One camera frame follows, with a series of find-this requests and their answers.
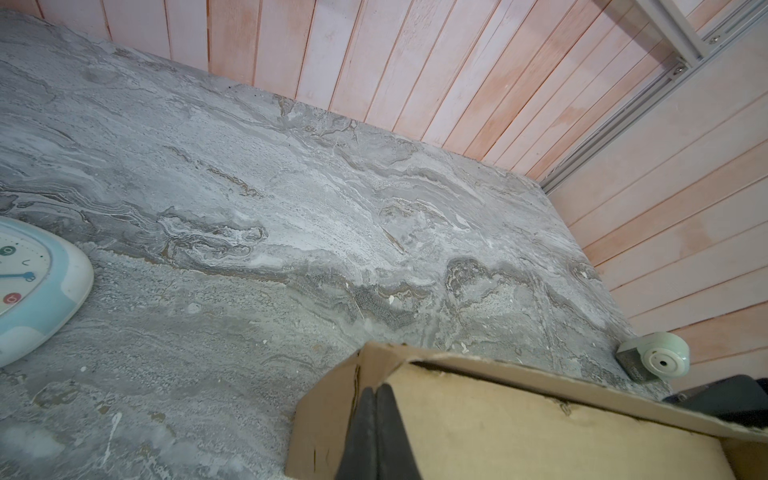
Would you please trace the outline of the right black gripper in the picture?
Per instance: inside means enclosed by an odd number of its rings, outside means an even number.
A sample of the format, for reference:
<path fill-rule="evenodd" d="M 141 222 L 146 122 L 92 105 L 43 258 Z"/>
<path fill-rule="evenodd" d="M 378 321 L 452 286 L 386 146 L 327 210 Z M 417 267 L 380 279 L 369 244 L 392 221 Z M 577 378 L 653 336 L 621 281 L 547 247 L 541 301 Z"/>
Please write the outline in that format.
<path fill-rule="evenodd" d="M 735 375 L 670 395 L 663 402 L 745 427 L 767 427 L 766 378 Z"/>

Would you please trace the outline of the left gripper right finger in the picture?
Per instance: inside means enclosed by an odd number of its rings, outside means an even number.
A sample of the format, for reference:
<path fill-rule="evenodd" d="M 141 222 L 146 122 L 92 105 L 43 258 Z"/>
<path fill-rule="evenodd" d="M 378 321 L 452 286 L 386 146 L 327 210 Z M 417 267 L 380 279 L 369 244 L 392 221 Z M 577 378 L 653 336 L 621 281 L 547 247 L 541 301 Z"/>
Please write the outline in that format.
<path fill-rule="evenodd" d="M 421 479 L 393 388 L 376 391 L 376 436 L 379 479 Z"/>

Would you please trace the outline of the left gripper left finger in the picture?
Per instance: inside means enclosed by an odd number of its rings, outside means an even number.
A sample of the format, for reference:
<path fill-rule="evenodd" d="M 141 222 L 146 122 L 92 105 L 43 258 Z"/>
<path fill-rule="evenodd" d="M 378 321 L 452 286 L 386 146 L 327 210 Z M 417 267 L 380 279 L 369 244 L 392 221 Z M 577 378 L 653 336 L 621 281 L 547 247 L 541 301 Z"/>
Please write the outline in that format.
<path fill-rule="evenodd" d="M 360 396 L 349 425 L 336 479 L 377 478 L 377 408 L 372 388 Z"/>

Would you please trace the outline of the brown cardboard box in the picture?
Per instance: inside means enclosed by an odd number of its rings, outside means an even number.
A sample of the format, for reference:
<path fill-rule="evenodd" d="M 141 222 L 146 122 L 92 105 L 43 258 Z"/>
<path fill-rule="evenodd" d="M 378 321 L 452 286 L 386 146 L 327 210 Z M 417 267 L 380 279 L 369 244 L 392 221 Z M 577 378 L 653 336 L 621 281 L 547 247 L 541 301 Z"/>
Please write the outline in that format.
<path fill-rule="evenodd" d="M 389 384 L 421 479 L 763 479 L 767 434 L 535 368 L 370 341 L 299 401 L 285 473 L 336 479 Z"/>

